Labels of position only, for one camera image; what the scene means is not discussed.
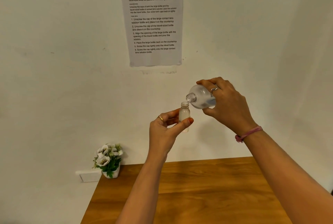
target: flower pot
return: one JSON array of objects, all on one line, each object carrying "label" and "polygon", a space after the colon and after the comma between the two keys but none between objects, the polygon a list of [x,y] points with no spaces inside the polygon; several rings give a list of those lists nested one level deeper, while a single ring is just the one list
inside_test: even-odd
[{"label": "flower pot", "polygon": [[106,175],[106,171],[102,171],[102,173],[106,178],[116,178],[116,177],[118,177],[119,170],[120,170],[120,164],[119,164],[118,168],[113,172],[112,177],[109,177],[108,175]]}]

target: small bottle opening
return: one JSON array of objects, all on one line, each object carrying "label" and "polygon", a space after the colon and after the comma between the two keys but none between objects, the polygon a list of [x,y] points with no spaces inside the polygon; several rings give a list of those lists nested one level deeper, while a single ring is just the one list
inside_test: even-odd
[{"label": "small bottle opening", "polygon": [[197,100],[197,96],[191,92],[190,94],[187,94],[186,101],[189,103],[194,103]]},{"label": "small bottle opening", "polygon": [[189,103],[188,102],[182,102],[181,103],[181,108],[182,109],[188,109],[189,108]]}]

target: bracelet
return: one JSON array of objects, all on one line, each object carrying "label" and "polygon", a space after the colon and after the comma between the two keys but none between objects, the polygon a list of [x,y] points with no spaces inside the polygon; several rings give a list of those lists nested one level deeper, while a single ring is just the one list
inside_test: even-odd
[{"label": "bracelet", "polygon": [[242,136],[238,136],[238,135],[236,135],[236,136],[235,136],[235,139],[236,139],[236,141],[237,141],[238,143],[243,143],[243,142],[244,142],[243,139],[244,139],[245,137],[247,137],[248,135],[250,135],[250,134],[252,134],[252,133],[255,133],[255,132],[261,131],[261,130],[263,130],[262,127],[261,127],[261,126],[257,126],[257,127],[251,129],[250,131],[248,131],[246,134],[244,134],[244,135],[242,135]]}]

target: wooden tabletop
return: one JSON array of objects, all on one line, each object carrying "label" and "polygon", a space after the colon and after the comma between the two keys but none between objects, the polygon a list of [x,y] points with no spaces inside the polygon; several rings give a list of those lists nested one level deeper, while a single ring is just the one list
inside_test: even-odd
[{"label": "wooden tabletop", "polygon": [[[83,224],[114,223],[142,164],[101,176]],[[291,224],[253,157],[165,163],[154,223]]]}]

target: wall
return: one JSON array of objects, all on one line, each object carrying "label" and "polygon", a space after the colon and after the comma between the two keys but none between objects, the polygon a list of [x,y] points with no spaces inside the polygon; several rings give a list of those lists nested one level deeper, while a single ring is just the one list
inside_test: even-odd
[{"label": "wall", "polygon": [[[0,2],[0,222],[79,223],[96,183],[75,171],[105,142],[144,162],[149,122],[215,76],[333,188],[332,0],[184,0],[183,64],[158,68],[129,67],[121,0]],[[167,161],[250,155],[191,112]]]}]

